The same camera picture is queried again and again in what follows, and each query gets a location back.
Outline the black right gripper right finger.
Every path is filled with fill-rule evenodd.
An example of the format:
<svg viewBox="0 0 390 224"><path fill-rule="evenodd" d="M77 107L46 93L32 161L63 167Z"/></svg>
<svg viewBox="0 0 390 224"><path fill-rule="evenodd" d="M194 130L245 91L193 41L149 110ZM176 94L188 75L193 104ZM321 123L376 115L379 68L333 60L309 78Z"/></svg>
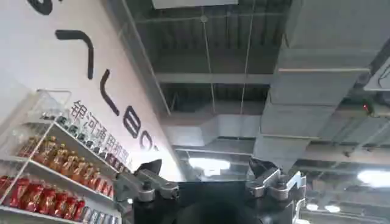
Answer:
<svg viewBox="0 0 390 224"><path fill-rule="evenodd" d="M246 183L246 188L255 198L269 194L278 201L305 199L307 177L301 171L285 173L273 162L254 157L249 160L249 167L255 178Z"/></svg>

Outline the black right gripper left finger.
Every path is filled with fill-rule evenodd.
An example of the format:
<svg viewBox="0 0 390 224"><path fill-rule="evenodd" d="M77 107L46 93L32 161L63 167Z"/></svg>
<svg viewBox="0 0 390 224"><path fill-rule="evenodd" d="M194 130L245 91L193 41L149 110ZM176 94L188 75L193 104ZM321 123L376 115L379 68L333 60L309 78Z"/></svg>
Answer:
<svg viewBox="0 0 390 224"><path fill-rule="evenodd" d="M159 173L162 159L142 163L134 172L121 172L115 178L115 202L137 199L140 202L155 200L156 193L168 200L179 198L179 185L162 178Z"/></svg>

